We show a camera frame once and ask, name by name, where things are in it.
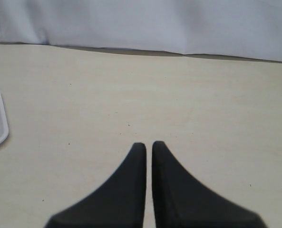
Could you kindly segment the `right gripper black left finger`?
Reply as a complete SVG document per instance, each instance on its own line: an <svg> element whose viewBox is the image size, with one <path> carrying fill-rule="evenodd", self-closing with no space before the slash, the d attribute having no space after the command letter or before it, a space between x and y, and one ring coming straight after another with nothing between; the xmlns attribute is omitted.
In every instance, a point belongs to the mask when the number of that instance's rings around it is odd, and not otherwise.
<svg viewBox="0 0 282 228"><path fill-rule="evenodd" d="M47 228L141 228L146 199L146 146L136 142L98 189L53 215Z"/></svg>

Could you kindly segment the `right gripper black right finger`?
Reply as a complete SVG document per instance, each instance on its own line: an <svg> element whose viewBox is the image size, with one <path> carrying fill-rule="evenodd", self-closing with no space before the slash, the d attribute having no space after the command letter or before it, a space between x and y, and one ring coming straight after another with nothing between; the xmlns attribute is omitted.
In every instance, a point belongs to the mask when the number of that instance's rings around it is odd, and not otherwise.
<svg viewBox="0 0 282 228"><path fill-rule="evenodd" d="M152 146L152 197L158 228L263 228L261 217L192 176L163 141Z"/></svg>

